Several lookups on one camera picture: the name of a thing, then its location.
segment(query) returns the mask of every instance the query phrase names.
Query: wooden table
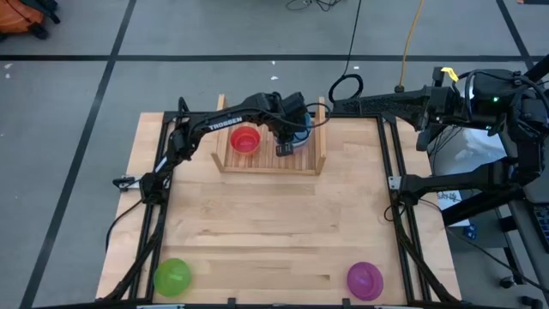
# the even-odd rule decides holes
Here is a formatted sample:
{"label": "wooden table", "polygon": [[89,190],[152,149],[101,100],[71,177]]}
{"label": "wooden table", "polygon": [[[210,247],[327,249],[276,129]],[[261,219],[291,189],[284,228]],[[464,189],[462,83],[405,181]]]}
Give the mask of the wooden table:
{"label": "wooden table", "polygon": [[[141,115],[128,174],[152,170],[161,119],[162,113]],[[407,172],[429,175],[426,154],[415,150],[412,126],[400,122],[398,128]],[[367,261],[384,279],[383,293],[373,303],[406,304],[395,230],[383,218],[389,195],[375,119],[330,120],[320,176],[220,173],[210,156],[214,134],[174,172],[160,255],[160,261],[186,261],[192,283],[176,298],[156,294],[155,302],[226,303],[236,297],[241,304],[340,304],[350,298],[354,305],[364,304],[347,290],[346,276],[353,264]],[[396,171],[390,134],[388,143]],[[139,198],[138,191],[122,194],[117,215]],[[436,202],[434,195],[426,199]],[[144,209],[115,227],[98,297],[108,294],[134,261]],[[425,261],[460,298],[440,213],[422,203],[415,212]],[[148,272],[144,267],[140,296]]]}

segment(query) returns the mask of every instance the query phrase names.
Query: red cup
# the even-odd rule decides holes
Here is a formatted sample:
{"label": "red cup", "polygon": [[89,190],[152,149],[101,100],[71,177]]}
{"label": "red cup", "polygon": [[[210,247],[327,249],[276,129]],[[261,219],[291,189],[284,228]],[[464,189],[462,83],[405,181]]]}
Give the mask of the red cup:
{"label": "red cup", "polygon": [[256,129],[241,126],[231,134],[231,146],[241,155],[252,155],[259,148],[261,137]]}

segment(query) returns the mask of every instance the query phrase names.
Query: black metal frame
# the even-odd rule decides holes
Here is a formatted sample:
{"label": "black metal frame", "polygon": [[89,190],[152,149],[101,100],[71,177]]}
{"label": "black metal frame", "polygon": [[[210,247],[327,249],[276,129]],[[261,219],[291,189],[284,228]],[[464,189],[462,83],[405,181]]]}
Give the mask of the black metal frame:
{"label": "black metal frame", "polygon": [[[163,120],[162,120],[162,127],[160,129],[160,136],[159,136],[157,152],[156,152],[156,156],[155,156],[155,164],[159,163],[159,161],[161,159],[161,156],[164,152],[164,149],[165,149],[165,146],[166,146],[166,138],[168,137],[168,134],[169,134],[168,130],[169,130],[170,123],[177,116],[178,116],[178,112],[164,112],[164,117],[163,117]],[[403,154],[402,154],[400,138],[399,138],[398,129],[396,127],[396,121],[395,121],[394,117],[392,117],[390,115],[385,115],[385,114],[384,115],[381,115],[381,114],[356,114],[356,112],[332,113],[331,117],[332,118],[370,118],[370,119],[375,119],[377,121],[377,129],[378,129],[378,133],[379,133],[379,140],[380,140],[380,143],[381,143],[381,151],[382,151],[382,155],[383,155],[383,166],[384,166],[384,169],[385,169],[386,179],[388,179],[389,176],[393,176],[393,169],[392,169],[392,166],[391,166],[390,156],[389,156],[389,145],[388,145],[388,142],[387,142],[387,137],[386,137],[386,134],[385,134],[385,128],[384,128],[384,124],[383,124],[384,121],[387,120],[387,122],[389,123],[390,130],[391,130],[391,136],[392,136],[392,139],[393,139],[393,146],[394,146],[394,149],[395,149],[395,157],[396,157],[396,162],[397,162],[397,166],[398,166],[398,173],[400,175],[406,174],[406,167],[405,167],[405,163],[404,163],[404,157],[403,157]],[[392,209],[392,215],[393,215],[393,218],[394,218],[395,232],[399,233],[398,227],[402,224],[402,221],[401,221],[401,217],[399,216],[398,196],[395,195],[395,194],[390,193],[388,180],[387,180],[387,188],[388,188],[390,203],[391,203],[391,206],[393,206],[393,207],[391,207],[391,209]],[[165,188],[167,196],[169,196],[170,189],[171,189],[171,185],[168,184]],[[157,224],[160,224],[159,229],[160,229],[161,234],[164,233],[164,226],[165,226],[165,223],[166,223],[165,214],[167,212],[167,206],[168,206],[168,202],[163,203],[159,206],[160,207],[160,213],[163,214],[163,215],[159,215],[159,220],[162,220],[162,221],[157,221]],[[142,230],[141,230],[140,239],[139,239],[139,246],[137,248],[137,255],[139,255],[140,253],[142,253],[144,251],[144,247],[147,243],[147,239],[148,239],[148,235],[149,235],[149,231],[150,231],[150,226],[152,224],[152,219],[153,219],[154,207],[155,207],[154,205],[147,205],[147,208],[145,210],[145,215],[143,216]],[[415,214],[413,212],[413,205],[411,205],[409,203],[405,203],[404,208],[405,208],[405,211],[407,213],[407,223],[408,223],[408,227],[409,227],[409,231],[410,231],[410,238],[411,238],[411,241],[413,242],[413,247],[414,247],[416,253],[419,255],[419,257],[423,258],[422,257],[422,250],[421,250],[421,243],[420,243],[420,240],[419,240],[418,227],[417,227],[417,223],[416,223],[416,220],[415,220]],[[143,299],[138,299],[137,298],[137,290],[139,288],[139,281],[141,279],[141,271],[139,271],[137,273],[137,276],[134,278],[133,282],[131,283],[130,293],[129,293],[129,300],[140,300],[143,303],[148,303],[148,304],[153,303],[153,296],[154,296],[153,273],[154,272],[152,270],[155,270],[157,268],[158,262],[160,260],[160,249],[162,247],[161,237],[162,236],[160,236],[160,242],[158,242],[157,246],[154,248],[154,250],[152,252],[152,258],[151,258],[151,262],[150,262],[151,271],[149,272],[149,276],[148,276],[147,291],[146,291],[146,294],[145,294],[145,298],[143,298]],[[402,271],[402,280],[403,280],[404,292],[405,292],[405,295],[406,295],[407,303],[411,304],[411,303],[413,303],[417,300],[414,298],[412,276],[411,276],[411,273],[410,273],[410,266],[409,266],[409,263],[408,263],[407,251],[406,251],[406,248],[404,247],[404,245],[401,244],[401,242],[398,239],[396,240],[396,244],[398,246],[399,259],[400,259],[400,263],[401,263],[401,271]],[[425,278],[424,278],[424,276],[423,276],[423,274],[421,273],[420,270],[418,271],[418,278],[419,278],[419,285],[420,285],[420,289],[421,289],[421,295],[422,295],[422,299],[423,299],[422,301],[426,301],[426,304],[432,304],[432,305],[439,304],[437,302],[431,302],[431,293],[430,293],[429,284],[425,280]],[[343,299],[343,307],[345,307],[345,308],[372,308],[373,307],[373,306],[352,306],[352,305],[350,305],[350,302],[348,302],[348,304],[346,304],[346,302],[348,302],[348,299]],[[227,303],[227,305],[219,305],[219,304],[218,305],[206,305],[206,304],[192,305],[192,304],[185,304],[185,307],[227,308],[227,306],[231,307],[230,304],[231,304],[231,301],[229,301]],[[266,306],[271,306],[271,305],[238,305],[238,307],[246,307],[246,308],[259,308],[259,307],[264,308]],[[300,306],[300,307],[304,307],[304,306],[306,306],[306,307],[321,307],[321,308],[326,308],[326,309],[341,308],[341,306],[309,306],[309,305],[303,305],[303,306]]]}

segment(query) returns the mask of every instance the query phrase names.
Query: wooden slat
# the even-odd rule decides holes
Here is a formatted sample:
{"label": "wooden slat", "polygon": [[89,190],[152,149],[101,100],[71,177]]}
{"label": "wooden slat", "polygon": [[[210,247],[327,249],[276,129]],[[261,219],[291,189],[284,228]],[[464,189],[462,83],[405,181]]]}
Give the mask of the wooden slat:
{"label": "wooden slat", "polygon": [[[224,94],[220,94],[219,99],[217,100],[217,111],[220,111],[227,107],[226,104],[226,97]],[[217,166],[217,168],[220,170],[220,172],[223,172],[225,167],[225,159],[226,159],[226,147],[227,147],[227,141],[229,136],[229,130],[223,129],[215,132],[217,135],[217,144],[215,146],[214,151],[212,151],[212,159],[214,159],[214,163]]]}
{"label": "wooden slat", "polygon": [[[308,166],[305,164],[305,168],[302,167],[303,162],[310,160],[315,161],[314,150],[316,147],[317,137],[315,134],[311,134],[306,145],[301,148],[295,149],[293,155],[286,157],[277,157],[275,154],[276,140],[273,138],[273,134],[268,131],[267,126],[262,125],[260,127],[254,124],[237,124],[230,128],[227,128],[227,139],[228,137],[239,127],[241,126],[250,126],[255,128],[260,136],[260,146],[259,149],[253,155],[241,155],[234,151],[231,145],[226,143],[226,159],[222,171],[225,173],[295,173],[295,174],[306,174],[306,175],[315,175],[316,164]],[[221,141],[218,140],[217,145],[220,147]]]}
{"label": "wooden slat", "polygon": [[[321,104],[324,104],[324,98],[320,97],[318,98],[318,102]],[[324,106],[318,106],[317,107],[317,113],[315,116],[315,123],[321,124],[326,120],[326,109]],[[326,161],[326,126],[322,125],[320,127],[315,128],[315,136],[317,138],[316,142],[316,166],[315,166],[315,174],[320,175],[320,173],[323,171],[324,168],[324,162]]]}

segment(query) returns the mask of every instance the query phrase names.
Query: black cable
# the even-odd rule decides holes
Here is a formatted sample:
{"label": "black cable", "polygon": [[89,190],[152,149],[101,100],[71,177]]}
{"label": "black cable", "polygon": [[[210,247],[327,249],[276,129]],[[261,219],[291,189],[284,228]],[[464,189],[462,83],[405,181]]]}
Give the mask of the black cable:
{"label": "black cable", "polygon": [[[387,211],[388,211],[391,207],[393,207],[393,205],[389,205],[389,206],[385,209],[385,211],[383,212],[383,218],[385,218],[385,220],[386,220],[386,221],[389,221],[389,222],[392,222],[392,221],[395,220],[395,218],[389,219],[388,216],[387,216]],[[406,209],[405,209],[404,207],[402,207],[402,210],[401,210],[401,212],[398,214],[398,216],[399,216],[399,217],[402,216],[402,214],[404,214],[404,211],[406,211]]]}
{"label": "black cable", "polygon": [[302,7],[299,7],[299,8],[292,8],[292,3],[296,3],[297,1],[299,0],[290,0],[286,3],[286,9],[289,9],[289,10],[293,10],[293,11],[298,11],[298,10],[302,10],[302,9],[307,9],[311,6],[312,2],[315,1],[318,6],[320,7],[320,9],[324,12],[328,12],[329,10],[331,10],[336,4],[338,4],[339,2],[341,2],[341,0],[330,0],[329,2],[324,2],[322,0],[301,0],[301,3],[303,4]]}
{"label": "black cable", "polygon": [[322,0],[316,0],[317,1],[317,4],[318,6],[320,7],[321,10],[323,10],[324,12],[328,12],[330,9],[332,9],[336,4],[338,4],[341,0],[334,0],[333,2],[330,0],[329,3],[325,3],[324,1]]}
{"label": "black cable", "polygon": [[470,72],[468,73],[468,76],[473,77],[475,74],[486,75],[486,76],[493,77],[493,78],[496,78],[496,79],[501,80],[501,81],[507,81],[507,82],[513,82],[513,81],[514,81],[513,78],[503,77],[503,76],[497,76],[497,75],[495,75],[495,74],[486,72],[486,71],[484,71],[484,70],[472,70],[472,71],[470,71]]}
{"label": "black cable", "polygon": [[129,214],[131,210],[135,209],[140,203],[141,203],[142,200],[139,200],[137,201],[137,203],[135,203],[133,206],[131,206],[130,208],[126,209],[126,211],[124,211],[122,214],[120,214],[118,216],[118,218],[116,218],[111,226],[109,227],[108,231],[106,232],[106,239],[105,239],[105,252],[107,251],[107,249],[109,249],[109,240],[111,239],[111,232],[112,232],[112,229],[114,228],[114,226],[118,223],[118,221],[120,221],[120,219],[122,219],[125,215]]}
{"label": "black cable", "polygon": [[435,142],[434,142],[434,144],[433,144],[433,147],[432,147],[431,152],[427,152],[427,155],[428,155],[428,156],[431,156],[431,155],[435,152],[435,149],[437,148],[438,140],[440,139],[440,135],[441,135],[441,134],[442,134],[442,133],[439,133],[439,134],[437,135],[437,137],[435,137]]}
{"label": "black cable", "polygon": [[546,95],[544,94],[540,86],[538,86],[535,82],[532,82],[526,76],[520,76],[520,80],[523,82],[526,82],[530,87],[532,87],[535,90],[536,93],[538,93],[541,100],[543,101],[543,105],[546,107],[547,114],[549,114],[549,100],[547,99]]}
{"label": "black cable", "polygon": [[457,130],[456,133],[455,132],[455,129],[457,129],[456,127],[453,127],[452,130],[448,133],[448,135],[446,136],[446,138],[444,139],[444,142],[442,142],[442,144],[440,146],[438,146],[438,143],[435,145],[435,148],[433,149],[434,151],[434,154],[433,154],[433,158],[432,158],[432,167],[433,169],[435,169],[435,164],[437,163],[437,154],[438,152],[444,147],[446,146],[446,144],[452,140],[452,138],[454,138],[461,130],[463,130],[463,128],[459,128],[459,130]]}
{"label": "black cable", "polygon": [[[420,198],[419,199],[421,202],[425,202],[427,203],[428,206],[440,211],[442,213],[442,210],[433,202],[430,202],[430,201],[427,201],[423,198]],[[479,251],[481,251],[482,253],[486,254],[489,258],[491,258],[493,261],[495,261],[496,263],[504,266],[506,269],[510,270],[510,272],[513,273],[513,275],[515,276],[520,276],[525,282],[528,282],[530,283],[533,287],[536,287],[538,288],[541,292],[545,293],[545,294],[549,294],[549,289],[547,289],[546,287],[530,280],[529,278],[527,278],[525,275],[521,274],[518,270],[515,270],[514,268],[510,267],[508,264],[505,264],[504,262],[502,262],[501,260],[499,260],[497,257],[494,257],[492,254],[490,254],[490,252],[484,250],[483,248],[481,248],[480,246],[476,245],[474,242],[470,241],[469,239],[466,239],[466,238],[463,238],[462,236],[459,236],[457,234],[455,234],[454,232],[452,232],[452,230],[450,230],[449,228],[445,227],[446,231],[454,236],[455,238],[461,240],[461,241],[464,241],[466,243],[468,243],[469,245],[471,245],[472,247],[478,249]]]}
{"label": "black cable", "polygon": [[446,140],[444,140],[444,142],[440,145],[440,147],[438,148],[438,151],[439,152],[440,150],[442,150],[442,148],[444,148],[444,146],[446,146],[446,144],[452,140],[452,138],[454,138],[455,136],[457,136],[461,131],[463,130],[463,128],[459,128],[459,130],[457,130],[453,136],[450,136],[448,137]]}
{"label": "black cable", "polygon": [[[318,102],[315,102],[315,103],[309,103],[307,105],[305,105],[305,108],[309,107],[309,106],[324,106],[324,108],[326,109],[326,119],[324,121],[322,121],[321,123],[319,124],[313,124],[313,125],[306,125],[306,124],[298,124],[298,123],[294,123],[294,122],[291,122],[291,121],[287,121],[285,119],[282,119],[280,117],[278,117],[277,115],[273,114],[272,112],[267,112],[267,111],[264,111],[263,109],[260,109],[260,108],[255,108],[255,107],[244,107],[244,108],[241,108],[241,109],[238,109],[236,111],[231,111],[232,113],[235,113],[235,112],[244,112],[244,111],[259,111],[259,112],[264,112],[265,114],[269,115],[271,118],[274,118],[280,122],[282,122],[283,124],[287,124],[287,125],[291,125],[293,127],[297,127],[297,128],[303,128],[303,129],[314,129],[314,128],[317,128],[319,126],[322,126],[322,125],[325,125],[326,123],[328,123],[328,121],[330,121],[331,119],[331,116],[332,116],[332,110],[329,108],[329,106],[327,106],[326,104],[324,103],[318,103]],[[208,121],[208,119],[203,119],[202,121],[196,123],[195,125],[193,125],[190,130],[189,130],[189,134],[191,134],[195,128],[201,124],[201,123],[204,123]]]}
{"label": "black cable", "polygon": [[311,3],[312,1],[311,0],[301,0],[301,2],[303,3],[303,7],[301,8],[296,8],[296,9],[293,9],[291,8],[291,4],[292,3],[295,3],[296,1],[299,1],[299,0],[290,0],[288,3],[286,3],[286,9],[289,9],[289,10],[302,10],[302,9],[307,9],[311,6]]}
{"label": "black cable", "polygon": [[358,74],[349,74],[346,75],[347,69],[349,68],[349,62],[351,61],[351,53],[353,51],[353,44],[354,44],[354,36],[357,32],[357,24],[359,23],[359,15],[360,15],[360,6],[362,5],[362,0],[359,0],[359,6],[357,8],[357,15],[354,18],[354,27],[353,27],[353,36],[351,38],[351,45],[349,46],[349,53],[347,54],[347,62],[345,63],[345,70],[343,70],[343,74],[341,77],[334,82],[332,87],[329,88],[328,91],[328,99],[330,102],[335,104],[334,100],[334,90],[339,86],[339,84],[343,81],[345,81],[347,78],[354,78],[359,83],[359,89],[351,95],[348,99],[355,99],[358,98],[362,94],[362,90],[364,89],[364,81],[362,80],[362,76]]}

